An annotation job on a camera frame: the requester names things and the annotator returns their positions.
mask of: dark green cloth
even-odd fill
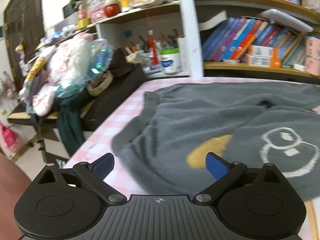
[[[94,99],[87,90],[67,98],[56,98],[52,109],[58,112],[56,122],[61,141],[70,157],[85,142],[81,127],[81,109]]]

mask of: black circular cover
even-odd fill
[[[222,220],[243,236],[282,239],[299,232],[305,206],[281,183],[262,183],[234,189],[218,203]]]
[[[39,239],[63,239],[91,227],[102,213],[97,196],[68,185],[42,184],[14,208],[20,230]]]

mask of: metal screw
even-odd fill
[[[121,194],[113,194],[113,195],[110,195],[108,199],[112,202],[119,202],[124,199],[124,196]]]
[[[196,200],[200,202],[208,202],[211,200],[211,197],[207,194],[199,194],[196,196]]]

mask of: purple book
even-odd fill
[[[247,18],[242,17],[235,25],[233,30],[228,34],[228,36],[225,38],[224,42],[221,44],[215,55],[212,57],[214,61],[221,61],[224,53],[229,50],[233,39],[236,37],[236,35],[239,33],[241,28],[246,23]]]

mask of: pink box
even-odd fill
[[[320,40],[314,37],[306,37],[306,56],[320,60]]]
[[[305,71],[311,75],[320,76],[320,61],[307,57]]]
[[[94,23],[96,21],[99,21],[99,20],[106,18],[107,16],[106,16],[105,9],[106,9],[106,6],[105,6],[104,1],[102,1],[98,4],[95,4],[95,5],[92,5],[89,8],[91,22]]]

